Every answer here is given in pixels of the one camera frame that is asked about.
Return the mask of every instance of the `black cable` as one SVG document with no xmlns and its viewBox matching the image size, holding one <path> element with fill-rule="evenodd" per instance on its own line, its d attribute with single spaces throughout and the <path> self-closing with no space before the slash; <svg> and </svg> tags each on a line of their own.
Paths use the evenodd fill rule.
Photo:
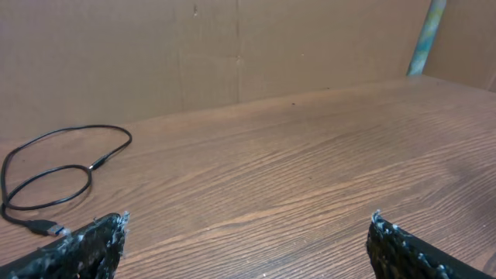
<svg viewBox="0 0 496 279">
<path fill-rule="evenodd" d="M 39 173 L 30 179 L 22 182 L 19 184 L 17 187 L 14 188 L 10 193 L 7 192 L 7 185 L 5 183 L 5 175 L 7 172 L 7 167 L 10 164 L 11 159 L 18 153 L 20 150 L 25 149 L 29 145 L 35 143 L 38 140 L 41 140 L 42 138 L 52 135 L 54 133 L 60 133 L 64 131 L 74 131 L 74 130 L 79 130 L 79 129 L 88 129 L 88 128 L 106 128 L 106 129 L 117 129 L 123 133 L 125 133 L 129 139 L 122 144 L 121 146 L 115 148 L 114 150 L 110 151 L 109 153 L 103 155 L 102 157 L 98 158 L 93 164 L 91 164 L 90 167 L 85 167 L 82 165 L 77 165 L 77 164 L 70 164 L 70 165 L 65 165 L 65 166 L 60 166 L 60 167 L 55 167 L 49 170 L 45 170 L 42 173 Z M 112 125 L 86 125 L 86 126 L 76 126 L 76 127 L 68 127 L 68 128 L 63 128 L 63 129 L 58 129 L 54 130 L 52 132 L 45 133 L 41 136 L 38 136 L 37 138 L 29 141 L 28 143 L 24 143 L 23 145 L 15 148 L 14 150 L 10 151 L 9 154 L 5 157 L 3 160 L 3 165 L 2 165 L 2 172 L 0 173 L 0 188 L 2 188 L 2 208 L 0 209 L 0 214 L 2 215 L 3 219 L 5 219 L 8 222 L 11 222 L 13 224 L 25 226 L 26 228 L 30 229 L 33 233 L 41 234 L 41 235 L 58 235 L 58 233 L 64 228 L 62 226 L 59 226 L 56 222 L 52 222 L 49 220 L 20 220 L 20 219 L 15 219 L 9 215 L 7 215 L 7 208 L 13 209 L 13 210 L 19 210 L 19 211 L 27 211 L 27 210 L 37 210 L 41 208 L 46 208 L 52 205 L 59 205 L 64 202 L 68 202 L 73 198 L 76 198 L 78 195 L 82 194 L 86 189 L 88 189 L 91 186 L 92 178 L 91 178 L 91 172 L 98 169 L 101 167 L 105 161 L 113 154 L 116 152 L 123 150 L 126 148 L 131 142 L 133 141 L 133 136 L 131 136 L 131 133 L 121 127 L 118 126 L 112 126 Z M 35 181 L 36 179 L 40 177 L 44 177 L 47 174 L 54 173 L 56 171 L 62 171 L 66 170 L 69 168 L 76 168 L 84 171 L 86 175 L 88 176 L 88 181 L 86 184 L 81 188 L 79 191 L 75 192 L 74 194 L 66 197 L 66 198 L 61 198 L 56 201 L 48 202 L 46 204 L 42 205 L 33 205 L 33 206 L 17 206 L 17 205 L 12 205 L 10 201 L 14 196 L 19 193 L 26 185 L 29 183 Z"/>
</svg>

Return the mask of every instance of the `usb connector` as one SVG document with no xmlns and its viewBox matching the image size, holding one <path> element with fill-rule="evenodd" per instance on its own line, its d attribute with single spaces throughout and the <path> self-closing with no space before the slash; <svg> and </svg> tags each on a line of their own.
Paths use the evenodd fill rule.
<svg viewBox="0 0 496 279">
<path fill-rule="evenodd" d="M 29 220 L 26 222 L 26 227 L 31 232 L 42 236 L 58 236 L 64 230 L 63 226 L 49 220 Z"/>
</svg>

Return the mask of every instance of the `light blue pole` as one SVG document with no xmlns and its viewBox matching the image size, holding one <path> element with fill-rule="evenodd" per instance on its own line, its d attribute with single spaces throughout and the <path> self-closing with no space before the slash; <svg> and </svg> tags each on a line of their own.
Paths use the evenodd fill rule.
<svg viewBox="0 0 496 279">
<path fill-rule="evenodd" d="M 421 74 L 423 72 L 445 7 L 446 0 L 432 0 L 407 75 Z"/>
</svg>

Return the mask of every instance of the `coiled black cord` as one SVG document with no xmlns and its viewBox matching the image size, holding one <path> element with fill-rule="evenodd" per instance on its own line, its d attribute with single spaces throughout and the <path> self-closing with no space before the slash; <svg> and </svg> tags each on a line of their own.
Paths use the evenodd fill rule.
<svg viewBox="0 0 496 279">
<path fill-rule="evenodd" d="M 60 167 L 55 167 L 55 168 L 52 168 L 49 170 L 45 170 L 44 172 L 39 173 L 39 174 L 31 177 L 30 179 L 22 182 L 17 187 L 15 187 L 14 190 L 12 190 L 10 193 L 7 192 L 7 185 L 5 183 L 5 174 L 7 172 L 7 167 L 9 166 L 11 159 L 14 157 L 14 155 L 16 155 L 16 153 L 18 153 L 20 150 L 27 148 L 29 145 L 35 143 L 36 141 L 41 140 L 42 138 L 49 136 L 49 135 L 52 135 L 54 133 L 60 133 L 60 132 L 64 132 L 64 131 L 74 131 L 74 130 L 79 130 L 79 129 L 88 129 L 88 128 L 117 129 L 117 130 L 125 133 L 129 137 L 129 139 L 121 146 L 115 148 L 114 150 L 110 151 L 109 153 L 98 158 L 98 160 L 96 160 L 93 164 L 91 164 L 90 167 L 85 167 L 85 166 L 77 165 L 77 164 L 70 164 L 70 165 L 65 165 L 65 166 L 60 166 Z M 64 202 L 68 202 L 73 198 L 76 198 L 78 195 L 82 194 L 84 191 L 86 191 L 86 189 L 88 189 L 90 187 L 91 182 L 92 182 L 91 172 L 98 169 L 99 167 L 101 167 L 103 165 L 103 163 L 108 158 L 110 158 L 111 155 L 115 154 L 116 152 L 118 152 L 120 150 L 123 150 L 132 141 L 133 141 L 133 136 L 131 136 L 131 133 L 124 128 L 121 128 L 118 126 L 112 126 L 112 125 L 86 125 L 86 126 L 75 126 L 75 127 L 58 129 L 58 130 L 55 130 L 55 131 L 52 131 L 49 133 L 45 133 L 41 136 L 38 136 L 37 138 L 29 141 L 28 143 L 24 143 L 23 145 L 15 148 L 9 154 L 7 154 L 7 156 L 3 160 L 2 172 L 0 173 L 0 187 L 2 188 L 2 202 L 3 203 L 2 203 L 2 208 L 0 209 L 0 214 L 2 215 L 3 219 L 5 219 L 6 221 L 9 221 L 13 224 L 25 226 L 26 228 L 30 229 L 33 233 L 37 233 L 37 234 L 41 234 L 41 235 L 45 235 L 45 236 L 58 235 L 59 232 L 62 229 L 64 229 L 64 227 L 59 226 L 56 222 L 49 221 L 49 220 L 26 220 L 25 221 L 25 220 L 15 219 L 15 218 L 7 215 L 6 209 L 10 208 L 13 210 L 20 210 L 20 211 L 37 210 L 37 209 L 46 208 L 46 207 L 49 207 L 52 205 L 59 205 L 59 204 L 64 203 Z M 21 191 L 29 183 L 35 181 L 36 179 L 38 179 L 40 177 L 44 177 L 47 174 L 51 174 L 51 173 L 54 173 L 56 171 L 66 170 L 69 168 L 80 169 L 80 170 L 84 171 L 86 173 L 86 175 L 88 176 L 88 181 L 83 186 L 83 188 L 81 188 L 79 191 L 75 192 L 74 194 L 72 194 L 66 198 L 61 198 L 59 200 L 48 202 L 48 203 L 42 204 L 42 205 L 17 206 L 17 205 L 12 205 L 10 203 L 12 198 L 14 198 L 14 196 L 17 193 L 19 193 L 19 191 Z"/>
</svg>

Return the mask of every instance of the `tabletop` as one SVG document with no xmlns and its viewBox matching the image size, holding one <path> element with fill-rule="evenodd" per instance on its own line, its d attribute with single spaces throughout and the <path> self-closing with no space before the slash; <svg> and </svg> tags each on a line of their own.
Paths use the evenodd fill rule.
<svg viewBox="0 0 496 279">
<path fill-rule="evenodd" d="M 123 125 L 131 145 L 91 190 L 24 219 L 77 229 L 129 211 L 117 278 L 374 278 L 370 216 L 496 276 L 496 94 L 419 76 L 166 115 Z M 62 164 L 89 165 L 125 136 L 51 136 L 12 161 L 10 189 Z M 0 139 L 5 156 L 23 140 Z M 16 205 L 85 183 L 65 170 Z M 0 264 L 53 238 L 0 220 Z"/>
</svg>

